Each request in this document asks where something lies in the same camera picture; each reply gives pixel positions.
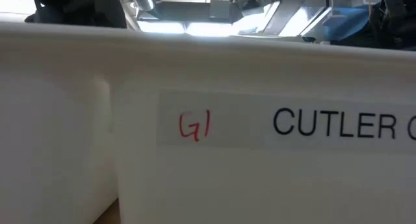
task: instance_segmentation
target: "label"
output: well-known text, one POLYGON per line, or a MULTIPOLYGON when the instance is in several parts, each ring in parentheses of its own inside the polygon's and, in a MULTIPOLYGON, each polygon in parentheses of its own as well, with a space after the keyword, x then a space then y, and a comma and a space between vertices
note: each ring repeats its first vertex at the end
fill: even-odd
POLYGON ((164 90, 158 114, 159 145, 416 152, 410 105, 164 90))

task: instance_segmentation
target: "white label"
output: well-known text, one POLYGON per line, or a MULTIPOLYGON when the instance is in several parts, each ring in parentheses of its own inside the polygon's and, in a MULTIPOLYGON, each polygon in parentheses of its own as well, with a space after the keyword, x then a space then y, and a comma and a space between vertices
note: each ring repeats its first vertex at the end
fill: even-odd
POLYGON ((159 145, 416 152, 414 106, 167 90, 159 101, 159 145))

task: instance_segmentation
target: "white plastic bin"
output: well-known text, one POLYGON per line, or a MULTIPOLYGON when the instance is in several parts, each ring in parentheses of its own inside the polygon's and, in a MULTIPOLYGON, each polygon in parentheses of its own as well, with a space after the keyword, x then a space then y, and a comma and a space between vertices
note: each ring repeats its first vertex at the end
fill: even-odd
POLYGON ((91 224, 117 198, 109 84, 82 35, 0 24, 1 223, 91 224))
POLYGON ((124 224, 415 222, 414 53, 134 41, 111 75, 124 224))

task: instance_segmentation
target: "plastic bin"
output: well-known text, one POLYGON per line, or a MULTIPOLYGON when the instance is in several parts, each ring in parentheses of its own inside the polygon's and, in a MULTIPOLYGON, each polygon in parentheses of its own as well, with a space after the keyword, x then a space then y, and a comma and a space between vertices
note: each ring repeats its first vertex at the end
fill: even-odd
POLYGON ((0 24, 1 223, 91 224, 117 198, 109 84, 81 35, 0 24))
POLYGON ((134 41, 111 75, 124 224, 416 220, 414 53, 134 41))

